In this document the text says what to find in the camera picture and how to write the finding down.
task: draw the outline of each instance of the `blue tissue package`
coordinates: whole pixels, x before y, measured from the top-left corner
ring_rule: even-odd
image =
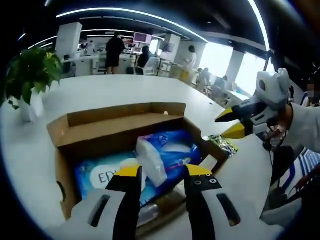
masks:
[[[143,136],[143,138],[159,152],[165,167],[167,180],[161,186],[155,187],[146,178],[145,184],[142,184],[145,187],[141,193],[141,207],[172,190],[183,179],[184,165],[199,165],[202,162],[198,147],[193,144],[191,136],[184,130],[159,132]],[[178,145],[185,149],[182,151],[171,150]],[[134,151],[103,156],[98,159],[86,159],[81,162],[75,168],[75,177],[82,199],[86,199],[88,192],[93,189],[106,188],[115,172],[119,171],[121,167],[137,163]]]

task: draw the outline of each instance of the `white plant pot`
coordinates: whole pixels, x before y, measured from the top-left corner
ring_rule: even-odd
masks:
[[[41,94],[33,88],[30,105],[28,105],[23,98],[19,100],[19,108],[21,112],[22,121],[25,123],[34,122],[37,118],[44,114],[44,103]]]

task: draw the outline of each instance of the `ceiling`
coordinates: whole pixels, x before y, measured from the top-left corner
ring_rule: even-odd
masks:
[[[308,10],[313,9],[308,3],[308,7],[303,8],[302,2],[312,2],[313,0],[292,0],[296,10],[303,9],[304,14],[297,14],[290,4],[285,4],[284,0],[255,0],[266,30],[268,32],[270,47],[275,50],[276,58],[280,62],[280,67],[285,65],[285,57],[290,59],[301,70],[294,72],[297,79],[306,78],[312,69],[312,63],[320,64],[320,56],[315,30],[316,27],[307,23],[309,16],[314,19],[320,14],[308,14]],[[248,0],[34,0],[30,11],[24,6],[18,15],[20,21],[16,21],[16,35],[21,36],[26,33],[20,41],[21,48],[56,36],[59,26],[67,23],[80,22],[83,30],[91,29],[116,29],[141,32],[151,35],[165,35],[166,33],[179,34],[183,39],[204,42],[203,39],[194,33],[215,32],[232,35],[251,40],[265,45],[262,32],[256,15]],[[57,15],[87,8],[121,8],[140,11],[152,14],[163,19],[157,19],[148,15],[137,14],[127,11],[96,10],[79,12],[56,18]],[[181,25],[192,32],[171,24]],[[84,32],[81,38],[87,35],[104,34],[102,32]],[[206,37],[210,42],[217,42],[215,37]],[[245,51],[250,47],[241,46]],[[257,54],[266,55],[263,51]]]

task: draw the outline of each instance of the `open cardboard box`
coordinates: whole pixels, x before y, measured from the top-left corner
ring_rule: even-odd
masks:
[[[49,123],[47,129],[56,147],[56,180],[63,193],[61,207],[65,218],[71,217],[72,208],[82,200],[76,185],[75,165],[85,158],[132,151],[140,136],[185,129],[198,146],[202,159],[211,155],[217,160],[212,170],[215,173],[227,156],[213,142],[201,137],[200,129],[184,117],[185,109],[184,103],[139,103],[73,112]]]

